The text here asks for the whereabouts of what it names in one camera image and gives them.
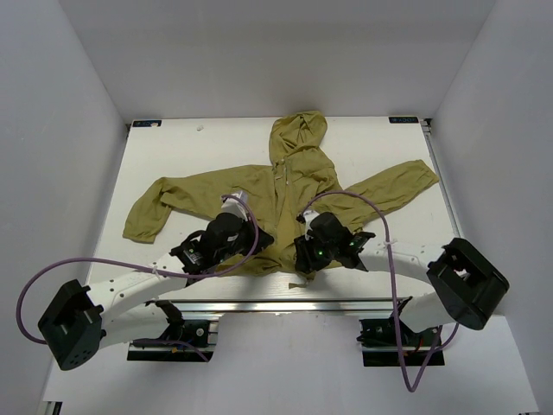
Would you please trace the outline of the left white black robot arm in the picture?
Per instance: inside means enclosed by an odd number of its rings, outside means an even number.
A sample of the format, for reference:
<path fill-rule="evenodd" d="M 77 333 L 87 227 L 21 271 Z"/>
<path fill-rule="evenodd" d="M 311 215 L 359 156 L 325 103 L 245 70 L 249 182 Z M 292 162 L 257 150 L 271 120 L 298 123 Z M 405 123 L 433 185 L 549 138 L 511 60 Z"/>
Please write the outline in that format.
<path fill-rule="evenodd" d="M 189 234 L 145 271 L 91 285 L 77 280 L 63 284 L 38 328 L 63 371 L 85 364 L 102 348 L 126 342 L 188 349 L 205 361 L 207 324 L 186 321 L 161 296 L 209 276 L 228 259 L 258 254 L 273 241 L 251 220 L 219 214 L 206 229 Z"/>

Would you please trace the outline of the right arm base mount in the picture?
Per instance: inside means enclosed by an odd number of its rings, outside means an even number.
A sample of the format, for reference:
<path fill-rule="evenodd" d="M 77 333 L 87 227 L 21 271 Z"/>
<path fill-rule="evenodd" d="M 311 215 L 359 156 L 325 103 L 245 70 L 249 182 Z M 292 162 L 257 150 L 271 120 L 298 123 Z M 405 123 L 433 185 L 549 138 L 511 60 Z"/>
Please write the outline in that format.
<path fill-rule="evenodd" d="M 395 323 L 391 310 L 365 313 L 358 317 L 363 367 L 400 367 Z M 420 333 L 399 322 L 400 342 L 406 367 L 420 367 L 431 350 L 438 327 L 430 327 Z"/>

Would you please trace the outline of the olive green hooded jacket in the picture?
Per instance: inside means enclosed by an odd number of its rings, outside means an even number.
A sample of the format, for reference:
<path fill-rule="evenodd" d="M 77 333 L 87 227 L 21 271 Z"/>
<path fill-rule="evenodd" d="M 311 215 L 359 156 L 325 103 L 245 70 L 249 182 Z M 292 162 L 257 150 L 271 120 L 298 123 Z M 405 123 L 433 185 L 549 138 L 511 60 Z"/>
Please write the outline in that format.
<path fill-rule="evenodd" d="M 153 243 L 175 210 L 212 220 L 220 211 L 222 195 L 244 190 L 258 225 L 274 242 L 233 274 L 264 277 L 294 270 L 294 239 L 303 232 L 296 217 L 305 206 L 335 214 L 356 233 L 381 214 L 405 207 L 438 182 L 432 168 L 413 160 L 342 188 L 333 162 L 320 147 L 326 132 L 327 120 L 321 112 L 299 112 L 274 122 L 268 165 L 157 179 L 130 209 L 124 238 Z"/>

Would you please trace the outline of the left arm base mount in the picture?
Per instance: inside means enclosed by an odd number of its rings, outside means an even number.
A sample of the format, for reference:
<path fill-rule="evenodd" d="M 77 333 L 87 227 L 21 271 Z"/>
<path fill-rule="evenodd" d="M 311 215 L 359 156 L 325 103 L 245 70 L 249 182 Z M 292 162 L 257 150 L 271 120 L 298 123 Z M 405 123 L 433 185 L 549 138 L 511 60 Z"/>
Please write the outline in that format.
<path fill-rule="evenodd" d="M 217 343 L 219 320 L 215 317 L 185 318 L 170 301 L 147 302 L 162 312 L 164 330 L 156 337 L 130 343 L 128 361 L 176 361 L 208 363 Z"/>

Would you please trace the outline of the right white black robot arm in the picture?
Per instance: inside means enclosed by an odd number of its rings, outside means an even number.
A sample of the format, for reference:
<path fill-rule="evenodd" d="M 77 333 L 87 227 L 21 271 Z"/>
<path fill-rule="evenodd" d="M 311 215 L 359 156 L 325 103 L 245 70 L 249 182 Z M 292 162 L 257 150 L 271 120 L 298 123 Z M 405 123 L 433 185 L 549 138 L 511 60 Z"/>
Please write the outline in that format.
<path fill-rule="evenodd" d="M 390 323 L 391 337 L 403 345 L 425 329 L 452 322 L 482 330 L 510 289 L 506 277 L 466 239 L 418 246 L 351 233 L 329 212 L 308 211 L 297 219 L 306 226 L 295 239 L 300 273 L 318 272 L 336 261 L 347 269 L 394 271 L 432 286 L 429 294 L 411 295 Z"/>

